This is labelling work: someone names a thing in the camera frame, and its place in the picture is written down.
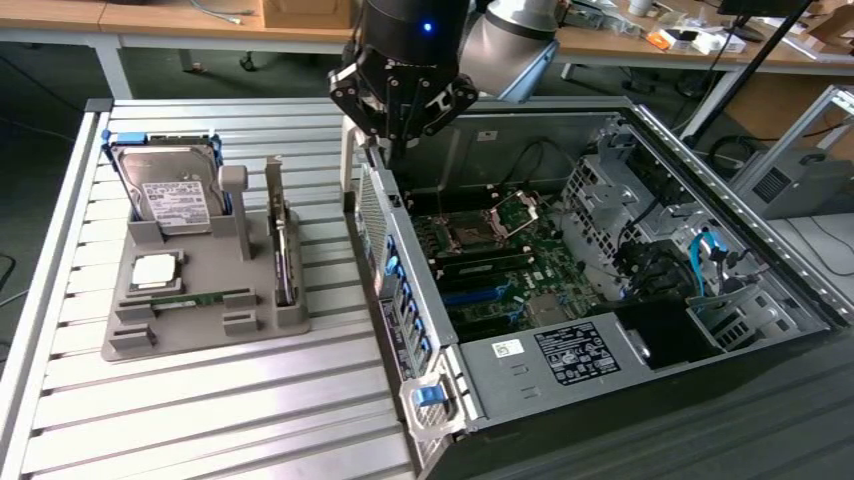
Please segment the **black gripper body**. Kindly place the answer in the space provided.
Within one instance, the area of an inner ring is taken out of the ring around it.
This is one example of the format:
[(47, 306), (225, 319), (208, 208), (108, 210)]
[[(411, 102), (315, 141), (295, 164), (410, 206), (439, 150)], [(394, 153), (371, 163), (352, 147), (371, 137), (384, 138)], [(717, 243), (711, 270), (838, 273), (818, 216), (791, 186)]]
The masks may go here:
[(386, 139), (414, 139), (407, 117), (418, 88), (432, 98), (460, 74), (466, 18), (464, 1), (364, 3), (358, 68), (386, 108)]

